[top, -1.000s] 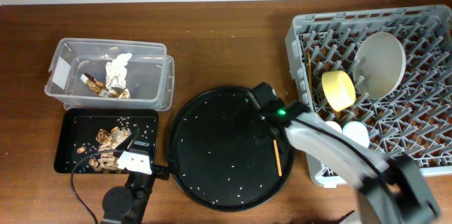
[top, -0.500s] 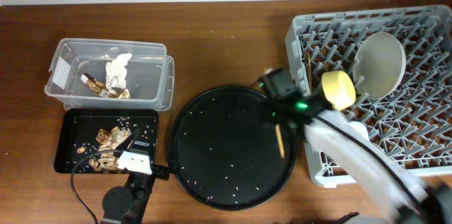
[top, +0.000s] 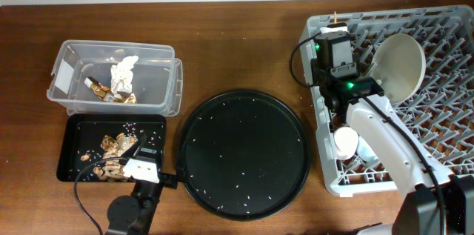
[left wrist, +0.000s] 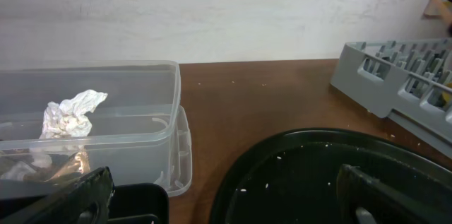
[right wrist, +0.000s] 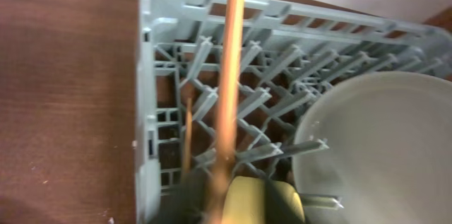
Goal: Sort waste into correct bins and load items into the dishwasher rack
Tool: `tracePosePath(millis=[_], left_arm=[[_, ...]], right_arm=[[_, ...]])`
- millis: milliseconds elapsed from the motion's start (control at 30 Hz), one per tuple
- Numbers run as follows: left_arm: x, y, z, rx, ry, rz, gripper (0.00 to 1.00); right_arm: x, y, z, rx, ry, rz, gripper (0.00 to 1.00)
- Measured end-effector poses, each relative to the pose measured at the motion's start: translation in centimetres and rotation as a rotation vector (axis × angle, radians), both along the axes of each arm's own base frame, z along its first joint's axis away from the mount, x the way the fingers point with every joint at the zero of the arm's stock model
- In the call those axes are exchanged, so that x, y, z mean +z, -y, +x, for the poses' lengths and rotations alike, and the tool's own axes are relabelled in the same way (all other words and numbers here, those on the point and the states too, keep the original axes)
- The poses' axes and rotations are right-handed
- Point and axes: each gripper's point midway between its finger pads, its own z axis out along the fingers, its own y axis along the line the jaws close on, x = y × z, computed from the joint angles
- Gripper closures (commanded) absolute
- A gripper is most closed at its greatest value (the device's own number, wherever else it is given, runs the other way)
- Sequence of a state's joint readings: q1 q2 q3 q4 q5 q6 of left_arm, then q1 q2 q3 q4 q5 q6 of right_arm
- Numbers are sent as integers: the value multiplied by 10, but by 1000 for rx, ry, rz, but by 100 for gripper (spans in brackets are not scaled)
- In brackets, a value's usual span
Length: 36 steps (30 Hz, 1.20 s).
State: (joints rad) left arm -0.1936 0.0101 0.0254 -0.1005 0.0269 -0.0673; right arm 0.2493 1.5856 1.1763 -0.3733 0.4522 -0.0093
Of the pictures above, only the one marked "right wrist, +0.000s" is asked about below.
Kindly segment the grey plate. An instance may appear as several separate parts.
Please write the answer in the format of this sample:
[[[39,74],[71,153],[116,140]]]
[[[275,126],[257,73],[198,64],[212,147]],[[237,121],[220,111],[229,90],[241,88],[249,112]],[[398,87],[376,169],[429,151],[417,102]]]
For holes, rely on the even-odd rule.
[[[309,108],[295,142],[326,150],[292,159],[295,185],[342,208],[308,208],[312,223],[451,224],[451,83],[381,72],[339,83]]]

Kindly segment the yellow bowl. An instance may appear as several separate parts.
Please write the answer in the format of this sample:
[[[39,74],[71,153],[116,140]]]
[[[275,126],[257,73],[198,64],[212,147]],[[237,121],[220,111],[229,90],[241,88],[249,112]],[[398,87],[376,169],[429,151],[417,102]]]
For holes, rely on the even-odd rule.
[[[299,194],[287,182],[235,177],[223,208],[223,223],[304,223]]]

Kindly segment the wooden chopstick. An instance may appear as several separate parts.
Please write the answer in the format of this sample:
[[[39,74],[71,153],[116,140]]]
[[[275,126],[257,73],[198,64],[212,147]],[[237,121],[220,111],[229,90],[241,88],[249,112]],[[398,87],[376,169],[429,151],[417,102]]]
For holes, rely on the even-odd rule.
[[[234,164],[243,15],[244,0],[227,0],[215,118],[216,157],[209,184],[207,223],[222,222],[222,209],[230,182],[230,168]]]
[[[182,160],[182,181],[184,181],[191,168],[191,137],[192,137],[192,99],[187,100],[185,117],[184,154]]]

